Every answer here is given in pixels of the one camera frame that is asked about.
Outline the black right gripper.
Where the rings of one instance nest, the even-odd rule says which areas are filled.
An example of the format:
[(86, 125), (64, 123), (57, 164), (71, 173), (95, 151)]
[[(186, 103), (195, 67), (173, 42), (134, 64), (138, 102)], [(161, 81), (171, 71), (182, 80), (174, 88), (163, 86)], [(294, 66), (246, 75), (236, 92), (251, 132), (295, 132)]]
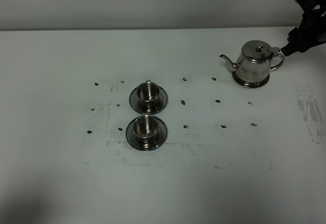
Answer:
[(303, 14), (300, 25), (288, 33), (288, 44), (281, 48), (286, 57), (325, 44), (325, 0), (295, 1)]

